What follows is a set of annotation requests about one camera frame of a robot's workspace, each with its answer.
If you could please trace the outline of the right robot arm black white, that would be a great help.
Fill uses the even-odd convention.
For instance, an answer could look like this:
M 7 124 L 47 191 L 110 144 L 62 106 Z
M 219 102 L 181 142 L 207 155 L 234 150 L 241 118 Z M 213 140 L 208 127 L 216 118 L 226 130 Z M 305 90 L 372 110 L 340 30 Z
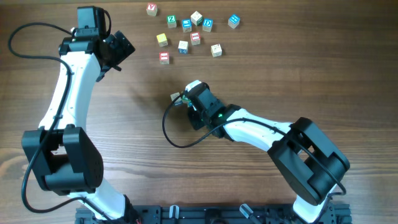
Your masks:
M 207 127 L 210 134 L 244 142 L 267 152 L 297 194 L 294 213 L 306 223 L 318 221 L 326 204 L 345 195 L 341 180 L 350 168 L 348 158 L 310 119 L 282 123 L 261 118 L 237 106 L 210 108 L 190 106 L 188 118 L 194 129 Z

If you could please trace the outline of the green N letter block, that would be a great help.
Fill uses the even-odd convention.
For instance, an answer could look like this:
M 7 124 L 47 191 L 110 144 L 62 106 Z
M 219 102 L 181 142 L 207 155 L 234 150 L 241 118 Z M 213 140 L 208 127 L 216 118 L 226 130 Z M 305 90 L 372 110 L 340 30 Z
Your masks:
M 182 96 L 182 102 L 188 105 L 190 104 L 190 100 L 185 95 Z

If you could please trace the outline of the block with blue number side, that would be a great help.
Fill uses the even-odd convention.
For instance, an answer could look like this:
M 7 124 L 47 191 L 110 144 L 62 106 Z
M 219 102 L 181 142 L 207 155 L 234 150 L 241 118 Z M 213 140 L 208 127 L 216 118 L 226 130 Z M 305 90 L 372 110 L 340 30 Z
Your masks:
M 178 52 L 180 54 L 188 54 L 188 42 L 180 40 L 178 43 Z

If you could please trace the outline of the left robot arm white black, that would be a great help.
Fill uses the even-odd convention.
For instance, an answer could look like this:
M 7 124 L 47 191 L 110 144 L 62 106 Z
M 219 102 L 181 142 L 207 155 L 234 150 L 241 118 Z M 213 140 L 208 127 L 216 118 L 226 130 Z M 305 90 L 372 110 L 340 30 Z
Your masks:
M 86 117 L 96 82 L 135 51 L 118 31 L 67 37 L 60 46 L 60 75 L 50 106 L 22 148 L 44 191 L 80 201 L 103 223 L 136 223 L 139 214 L 127 196 L 104 179 L 103 158 L 86 133 Z

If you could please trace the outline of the red H letter block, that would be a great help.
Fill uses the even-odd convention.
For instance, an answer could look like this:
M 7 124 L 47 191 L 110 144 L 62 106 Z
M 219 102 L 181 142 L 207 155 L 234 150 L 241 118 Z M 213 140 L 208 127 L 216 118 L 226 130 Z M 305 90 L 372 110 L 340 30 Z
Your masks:
M 170 63 L 170 55 L 168 52 L 160 52 L 159 53 L 159 62 L 162 65 L 167 65 Z

